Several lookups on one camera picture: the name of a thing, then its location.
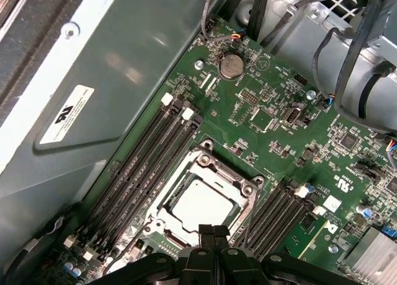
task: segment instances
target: motherboard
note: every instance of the motherboard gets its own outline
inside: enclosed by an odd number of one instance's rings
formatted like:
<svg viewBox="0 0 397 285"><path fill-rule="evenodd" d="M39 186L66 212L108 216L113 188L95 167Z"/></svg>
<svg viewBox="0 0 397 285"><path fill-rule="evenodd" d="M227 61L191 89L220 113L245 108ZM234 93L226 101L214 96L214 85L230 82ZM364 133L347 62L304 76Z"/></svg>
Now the motherboard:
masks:
<svg viewBox="0 0 397 285"><path fill-rule="evenodd" d="M213 36L233 32L221 19L208 26ZM198 245L199 224L226 225L230 245L258 260L282 252L362 284L393 284L388 141L338 115L249 38L198 35L33 284L88 284L154 252L177 258Z"/></svg>

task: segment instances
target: ul logo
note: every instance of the ul logo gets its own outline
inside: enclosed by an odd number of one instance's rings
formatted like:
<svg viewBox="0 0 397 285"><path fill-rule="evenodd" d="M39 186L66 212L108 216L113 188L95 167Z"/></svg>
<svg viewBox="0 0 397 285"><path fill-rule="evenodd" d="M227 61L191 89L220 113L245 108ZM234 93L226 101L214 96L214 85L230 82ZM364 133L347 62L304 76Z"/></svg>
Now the ul logo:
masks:
<svg viewBox="0 0 397 285"><path fill-rule="evenodd" d="M58 124L66 119L66 116L70 114L72 111L73 106L65 107L61 114L59 115L58 119L56 119L55 124Z"/></svg>

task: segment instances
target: cpu socket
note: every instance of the cpu socket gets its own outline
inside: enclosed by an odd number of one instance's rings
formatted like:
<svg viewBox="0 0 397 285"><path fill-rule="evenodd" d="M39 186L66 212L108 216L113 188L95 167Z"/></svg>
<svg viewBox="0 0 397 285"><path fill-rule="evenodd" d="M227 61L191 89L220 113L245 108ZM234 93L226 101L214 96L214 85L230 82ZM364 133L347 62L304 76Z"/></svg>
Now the cpu socket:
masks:
<svg viewBox="0 0 397 285"><path fill-rule="evenodd" d="M164 234L184 248L199 244L199 224L226 225L233 235L251 213L264 177L248 180L212 155L206 140L189 151L149 208L145 234Z"/></svg>

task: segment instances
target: metal mesh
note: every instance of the metal mesh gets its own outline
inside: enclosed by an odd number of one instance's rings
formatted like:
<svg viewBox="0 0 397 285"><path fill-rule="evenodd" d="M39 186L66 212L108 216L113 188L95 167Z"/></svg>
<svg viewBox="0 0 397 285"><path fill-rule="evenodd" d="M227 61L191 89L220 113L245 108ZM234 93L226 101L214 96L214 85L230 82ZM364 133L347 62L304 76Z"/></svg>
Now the metal mesh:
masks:
<svg viewBox="0 0 397 285"><path fill-rule="evenodd" d="M357 10L357 0L328 0L323 4L346 22L350 22Z"/></svg>

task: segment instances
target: white label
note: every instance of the white label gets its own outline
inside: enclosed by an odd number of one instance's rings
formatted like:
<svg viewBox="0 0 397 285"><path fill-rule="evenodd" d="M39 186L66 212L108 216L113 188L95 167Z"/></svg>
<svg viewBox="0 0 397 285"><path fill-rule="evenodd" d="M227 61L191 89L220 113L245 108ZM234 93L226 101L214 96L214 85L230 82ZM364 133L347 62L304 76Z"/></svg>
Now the white label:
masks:
<svg viewBox="0 0 397 285"><path fill-rule="evenodd" d="M337 211L337 209L339 209L341 204L342 201L339 201L332 195L329 195L327 200L323 203L323 206L325 206L327 209L334 213Z"/></svg>
<svg viewBox="0 0 397 285"><path fill-rule="evenodd" d="M69 131L70 127L72 127L72 124L93 92L93 88L89 88L84 85L77 85L56 115L50 127L48 127L48 130L44 134L40 144L50 144L61 141Z"/></svg>

